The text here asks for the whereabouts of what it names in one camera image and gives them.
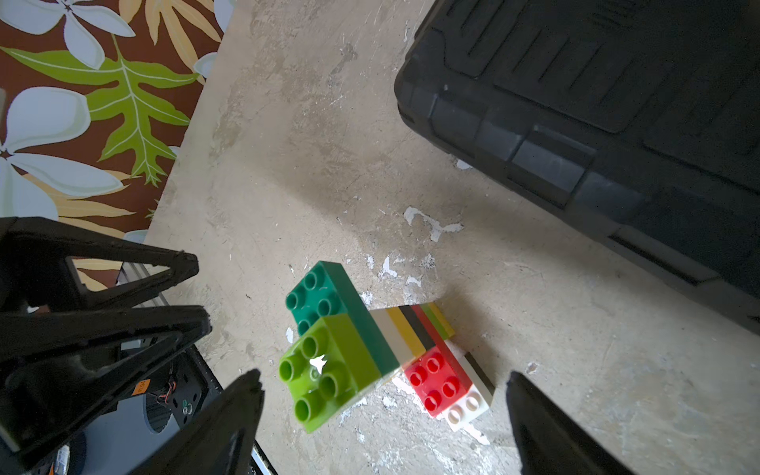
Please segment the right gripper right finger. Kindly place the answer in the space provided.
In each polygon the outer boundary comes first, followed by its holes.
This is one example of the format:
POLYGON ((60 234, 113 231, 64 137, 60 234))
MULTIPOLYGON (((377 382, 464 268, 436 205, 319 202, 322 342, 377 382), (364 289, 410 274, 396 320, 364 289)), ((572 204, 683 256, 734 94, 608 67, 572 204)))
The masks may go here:
POLYGON ((629 474, 524 374, 514 371, 506 402, 524 474, 629 474))

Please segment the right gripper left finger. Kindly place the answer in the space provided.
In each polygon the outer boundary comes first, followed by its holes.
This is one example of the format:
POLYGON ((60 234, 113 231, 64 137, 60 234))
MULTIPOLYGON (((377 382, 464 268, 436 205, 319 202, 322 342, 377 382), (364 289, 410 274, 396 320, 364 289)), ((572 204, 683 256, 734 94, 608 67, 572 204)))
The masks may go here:
POLYGON ((249 474, 263 412, 260 371, 237 378, 134 474, 249 474))

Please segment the yellow lego brick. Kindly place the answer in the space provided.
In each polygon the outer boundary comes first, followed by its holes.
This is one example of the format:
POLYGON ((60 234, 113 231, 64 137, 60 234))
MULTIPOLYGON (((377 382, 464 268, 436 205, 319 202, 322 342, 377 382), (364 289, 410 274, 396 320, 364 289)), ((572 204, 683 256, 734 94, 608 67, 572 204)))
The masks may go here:
POLYGON ((415 331, 412 324, 407 319, 405 314, 401 311, 401 309, 399 307, 391 307, 387 308, 386 312, 388 313, 402 340, 405 342, 410 352, 414 355, 414 358, 422 356, 427 351, 427 349, 425 348, 423 341, 420 339, 418 333, 415 331))
POLYGON ((449 340, 455 335, 455 330, 453 330, 453 327, 449 324, 447 318, 445 318, 445 315, 441 312, 441 309, 435 304, 435 302, 431 302, 427 304, 427 307, 429 308, 429 312, 431 313, 431 317, 429 319, 435 320, 435 326, 439 330, 439 333, 441 334, 441 337, 444 340, 449 340))

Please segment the red lego brick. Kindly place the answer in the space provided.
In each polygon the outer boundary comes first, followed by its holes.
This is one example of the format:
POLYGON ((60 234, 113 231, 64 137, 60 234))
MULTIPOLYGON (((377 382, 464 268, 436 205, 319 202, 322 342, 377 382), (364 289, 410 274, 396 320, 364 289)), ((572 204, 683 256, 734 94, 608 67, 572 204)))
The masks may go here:
POLYGON ((441 338, 427 318, 421 304, 411 306, 418 313, 435 346, 408 364, 404 372, 427 413, 437 418, 464 395, 470 379, 448 348, 447 340, 441 338))

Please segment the white lego brick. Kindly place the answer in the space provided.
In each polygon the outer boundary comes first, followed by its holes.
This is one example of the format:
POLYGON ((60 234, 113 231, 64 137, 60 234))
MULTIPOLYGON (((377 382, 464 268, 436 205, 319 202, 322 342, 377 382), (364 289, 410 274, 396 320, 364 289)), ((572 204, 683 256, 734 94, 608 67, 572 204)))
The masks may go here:
POLYGON ((405 369, 413 360, 413 354, 386 309, 371 310, 370 315, 389 344, 399 366, 405 369))
POLYGON ((451 431, 459 431, 491 408, 494 395, 489 394, 482 381, 466 361, 464 354, 468 351, 464 351, 451 340, 447 340, 446 344, 470 379, 464 395, 459 397, 439 416, 441 420, 446 421, 451 431))

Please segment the light green lego brick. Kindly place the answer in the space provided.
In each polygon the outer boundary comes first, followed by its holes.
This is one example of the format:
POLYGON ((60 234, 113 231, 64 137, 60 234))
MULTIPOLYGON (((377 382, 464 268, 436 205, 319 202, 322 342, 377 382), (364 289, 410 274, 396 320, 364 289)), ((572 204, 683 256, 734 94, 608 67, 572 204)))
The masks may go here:
POLYGON ((421 304, 421 307, 443 340, 449 340, 455 335, 453 327, 435 302, 421 304))
POLYGON ((346 314, 318 320, 280 358, 278 375, 306 433, 320 429, 381 377, 346 314))

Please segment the black lego brick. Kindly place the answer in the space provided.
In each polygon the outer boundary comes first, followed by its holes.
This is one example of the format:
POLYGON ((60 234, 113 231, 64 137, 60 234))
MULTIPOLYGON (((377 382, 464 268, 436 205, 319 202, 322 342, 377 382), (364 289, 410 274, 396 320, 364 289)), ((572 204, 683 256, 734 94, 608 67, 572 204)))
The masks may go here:
POLYGON ((413 309, 413 307, 408 305, 401 306, 400 311, 410 325, 416 338, 420 341, 420 345, 423 348, 422 354, 433 348, 435 346, 435 342, 429 335, 428 330, 420 320, 418 313, 413 309))
POLYGON ((466 361, 469 363, 469 365, 472 367, 475 374, 482 381, 483 385, 488 390, 489 394, 493 396, 495 393, 495 384, 493 383, 492 379, 486 374, 482 366, 477 362, 477 360, 475 359, 475 357, 472 355, 471 352, 466 352, 466 354, 464 354, 464 357, 466 361))

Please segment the dark green lego brick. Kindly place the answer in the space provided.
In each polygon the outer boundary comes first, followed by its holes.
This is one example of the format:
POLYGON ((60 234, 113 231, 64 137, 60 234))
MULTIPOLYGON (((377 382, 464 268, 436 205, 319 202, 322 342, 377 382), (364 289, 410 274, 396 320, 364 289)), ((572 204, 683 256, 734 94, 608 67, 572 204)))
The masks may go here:
POLYGON ((285 305, 299 336, 324 317, 348 315, 382 376, 401 367, 341 264, 317 262, 287 294, 285 305))

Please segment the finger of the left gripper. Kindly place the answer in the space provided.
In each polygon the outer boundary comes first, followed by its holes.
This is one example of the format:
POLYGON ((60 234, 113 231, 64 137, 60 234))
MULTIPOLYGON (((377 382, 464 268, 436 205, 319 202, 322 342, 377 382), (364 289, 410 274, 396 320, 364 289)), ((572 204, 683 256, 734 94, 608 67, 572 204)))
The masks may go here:
POLYGON ((117 239, 58 221, 1 220, 1 310, 53 312, 130 308, 197 275, 196 255, 117 239), (147 264, 160 271, 102 290, 91 290, 81 270, 147 264))
POLYGON ((2 314, 2 473, 36 469, 210 331, 201 306, 2 314))

